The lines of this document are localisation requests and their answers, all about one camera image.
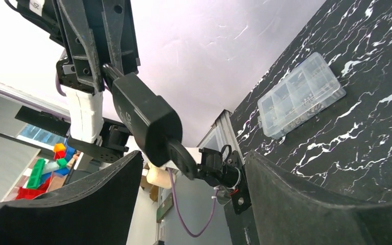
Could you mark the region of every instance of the transparent storage box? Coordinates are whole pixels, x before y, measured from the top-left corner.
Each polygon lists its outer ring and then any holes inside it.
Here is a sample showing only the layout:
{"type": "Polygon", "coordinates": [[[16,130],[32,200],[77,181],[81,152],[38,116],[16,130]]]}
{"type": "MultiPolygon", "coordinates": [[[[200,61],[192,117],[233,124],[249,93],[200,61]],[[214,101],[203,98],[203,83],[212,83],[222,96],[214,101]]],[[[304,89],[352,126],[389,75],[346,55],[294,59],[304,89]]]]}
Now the transparent storage box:
{"type": "Polygon", "coordinates": [[[346,92],[318,53],[312,54],[258,100],[264,134],[280,139],[346,92]]]}

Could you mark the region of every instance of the marble surface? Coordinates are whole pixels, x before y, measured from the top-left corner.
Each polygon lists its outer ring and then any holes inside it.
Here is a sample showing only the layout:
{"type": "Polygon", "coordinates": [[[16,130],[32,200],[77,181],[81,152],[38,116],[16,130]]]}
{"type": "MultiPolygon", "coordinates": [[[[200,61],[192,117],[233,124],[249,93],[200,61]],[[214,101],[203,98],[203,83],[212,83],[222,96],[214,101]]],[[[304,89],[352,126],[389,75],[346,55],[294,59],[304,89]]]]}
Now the marble surface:
{"type": "Polygon", "coordinates": [[[392,1],[327,0],[231,122],[244,157],[256,150],[329,190],[391,201],[392,1]],[[258,127],[258,99],[314,52],[323,55],[347,95],[280,140],[266,137],[258,127]]]}

